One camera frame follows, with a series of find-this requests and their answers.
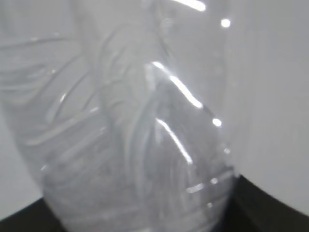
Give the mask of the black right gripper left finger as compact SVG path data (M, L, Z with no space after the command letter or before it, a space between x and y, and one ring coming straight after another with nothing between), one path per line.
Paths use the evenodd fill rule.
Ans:
M41 198L0 221L2 232L65 232L65 228Z

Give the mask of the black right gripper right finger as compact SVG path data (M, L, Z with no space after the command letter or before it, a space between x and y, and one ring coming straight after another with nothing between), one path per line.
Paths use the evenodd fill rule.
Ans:
M307 232L309 217L241 176L227 208L223 232Z

